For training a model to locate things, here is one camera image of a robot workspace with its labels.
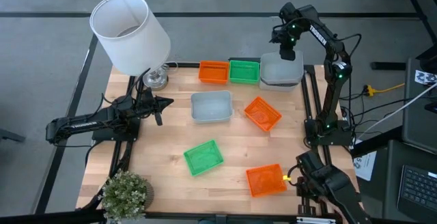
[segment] gray tray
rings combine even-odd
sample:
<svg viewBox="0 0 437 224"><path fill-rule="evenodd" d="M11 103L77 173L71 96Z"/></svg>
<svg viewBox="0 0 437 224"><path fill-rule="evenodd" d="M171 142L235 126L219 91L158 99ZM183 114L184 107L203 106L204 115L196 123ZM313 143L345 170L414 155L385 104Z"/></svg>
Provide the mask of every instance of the gray tray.
<svg viewBox="0 0 437 224"><path fill-rule="evenodd" d="M191 95L191 117L196 123L226 122L233 114L229 91L199 92Z"/></svg>

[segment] gray floor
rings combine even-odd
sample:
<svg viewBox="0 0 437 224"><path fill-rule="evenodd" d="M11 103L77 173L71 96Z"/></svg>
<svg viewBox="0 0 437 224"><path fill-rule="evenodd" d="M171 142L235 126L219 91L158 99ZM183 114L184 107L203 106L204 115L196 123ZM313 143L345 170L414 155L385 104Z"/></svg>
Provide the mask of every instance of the gray floor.
<svg viewBox="0 0 437 224"><path fill-rule="evenodd" d="M100 0L0 0L0 11L90 12ZM290 0L146 0L154 12L278 12ZM413 12L409 0L291 0L296 7L312 4L319 12ZM418 0L437 32L437 10L432 0ZM404 72L378 72L371 61L406 61L431 46L421 21L399 19L323 18L331 31L345 37L362 33L363 41L352 63L353 92L364 84L384 89L404 82ZM199 61L229 57L259 57L277 51L269 44L271 18L159 18L172 41L169 61ZM81 71L91 30L87 18L0 18L0 128L26 136L24 143L0 143L0 216L33 211L53 147L44 140L45 126L66 114ZM354 41L346 42L347 49ZM298 43L308 64L320 64L324 50L310 35ZM111 62L99 45L83 90L77 114L92 112L104 92ZM364 98L365 108L403 98L403 89ZM393 105L366 114L380 119ZM361 112L360 100L352 111ZM400 125L394 117L376 130ZM363 125L364 131L370 123ZM90 134L76 135L69 145L88 144ZM81 185L86 149L69 148L59 170L48 212L73 210ZM360 181L369 213L381 215L381 194Z"/></svg>

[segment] potted plant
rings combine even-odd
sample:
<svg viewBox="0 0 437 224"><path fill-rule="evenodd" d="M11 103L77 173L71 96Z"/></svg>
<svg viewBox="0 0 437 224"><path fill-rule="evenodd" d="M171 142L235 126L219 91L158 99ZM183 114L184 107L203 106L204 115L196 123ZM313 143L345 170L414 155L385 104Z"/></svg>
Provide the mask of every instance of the potted plant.
<svg viewBox="0 0 437 224"><path fill-rule="evenodd" d="M105 217L121 223L122 219L140 219L153 201L152 185L140 175L118 171L102 187Z"/></svg>

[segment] white cable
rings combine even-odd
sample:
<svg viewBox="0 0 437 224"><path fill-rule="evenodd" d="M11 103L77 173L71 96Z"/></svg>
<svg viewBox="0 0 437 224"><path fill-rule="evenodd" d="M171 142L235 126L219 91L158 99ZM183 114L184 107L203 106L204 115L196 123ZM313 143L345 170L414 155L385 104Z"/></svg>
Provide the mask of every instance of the white cable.
<svg viewBox="0 0 437 224"><path fill-rule="evenodd" d="M405 104L404 106L402 106L401 108L399 108L398 110L396 110L395 112L393 112L392 114L390 114L389 116L383 118L382 120L380 120L379 122L375 123L374 125L370 126L366 131L364 131L362 133L362 135L360 135L358 137L358 139L360 139L363 135L366 134L367 131L371 130L372 128L374 128L376 125L380 124L381 122L389 119L390 117L394 116L396 113L398 113L399 111L405 109L408 105L412 104L414 101L416 101L418 98L420 98L421 96L423 96L424 94L426 94L429 90L433 89L437 87L437 83L435 83L434 85L432 85L431 87L429 87L427 90L423 91L421 94L419 94L416 98L414 98L413 100L411 100L410 102L408 102L407 104Z"/></svg>

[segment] plant pot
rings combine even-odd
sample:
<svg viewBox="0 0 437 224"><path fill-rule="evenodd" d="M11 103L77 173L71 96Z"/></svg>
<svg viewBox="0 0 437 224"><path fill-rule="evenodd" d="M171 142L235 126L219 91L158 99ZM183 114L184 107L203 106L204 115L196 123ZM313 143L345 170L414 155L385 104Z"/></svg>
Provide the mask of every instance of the plant pot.
<svg viewBox="0 0 437 224"><path fill-rule="evenodd" d="M146 185L147 199L144 201L144 210L147 210L152 205L155 192L153 190L153 186L147 180L145 180L145 185Z"/></svg>

